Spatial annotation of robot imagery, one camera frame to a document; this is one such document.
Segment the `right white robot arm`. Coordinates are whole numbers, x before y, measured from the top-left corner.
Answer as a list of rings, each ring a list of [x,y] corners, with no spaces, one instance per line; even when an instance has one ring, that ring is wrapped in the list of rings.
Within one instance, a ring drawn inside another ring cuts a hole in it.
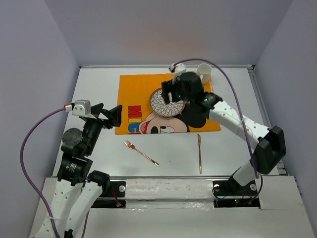
[[[185,72],[161,84],[166,104],[183,101],[199,116],[215,121],[246,141],[251,148],[247,163],[229,178],[225,188],[233,194],[244,191],[257,175],[268,175],[286,154],[283,130],[258,124],[241,116],[220,96],[206,92],[201,79],[194,72]]]

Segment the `yellow cartoon mouse placemat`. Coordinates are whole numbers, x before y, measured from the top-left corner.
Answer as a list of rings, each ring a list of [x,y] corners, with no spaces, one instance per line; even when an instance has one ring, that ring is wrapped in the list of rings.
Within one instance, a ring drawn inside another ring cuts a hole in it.
[[[117,104],[122,105],[122,123],[115,134],[155,134],[220,131],[220,124],[206,119],[189,109],[174,117],[160,117],[153,113],[149,99],[163,81],[173,78],[168,74],[138,74],[120,76]]]

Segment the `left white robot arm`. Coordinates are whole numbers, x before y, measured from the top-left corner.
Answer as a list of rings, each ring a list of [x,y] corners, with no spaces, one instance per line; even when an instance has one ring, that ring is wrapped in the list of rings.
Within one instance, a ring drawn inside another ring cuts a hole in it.
[[[121,126],[122,105],[110,110],[102,103],[91,105],[77,100],[65,105],[66,112],[82,119],[82,129],[70,128],[62,136],[62,159],[51,203],[44,201],[47,215],[35,236],[37,238],[74,238],[95,201],[108,192],[117,199],[110,176],[91,171],[91,156],[102,129]]]

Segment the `floral patterned plate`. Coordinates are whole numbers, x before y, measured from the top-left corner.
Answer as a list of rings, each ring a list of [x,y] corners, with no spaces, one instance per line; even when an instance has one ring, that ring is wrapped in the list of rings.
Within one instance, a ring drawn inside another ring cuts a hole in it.
[[[174,117],[180,114],[185,108],[185,103],[181,100],[178,102],[172,102],[172,95],[169,93],[170,102],[166,104],[162,97],[162,89],[158,88],[150,96],[150,107],[156,115],[160,117]]]

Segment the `white paper cup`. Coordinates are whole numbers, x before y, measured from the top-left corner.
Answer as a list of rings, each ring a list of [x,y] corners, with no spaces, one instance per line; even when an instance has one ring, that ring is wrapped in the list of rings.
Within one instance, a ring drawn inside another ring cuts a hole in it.
[[[200,77],[203,85],[211,81],[212,67],[207,63],[198,65],[196,74]]]

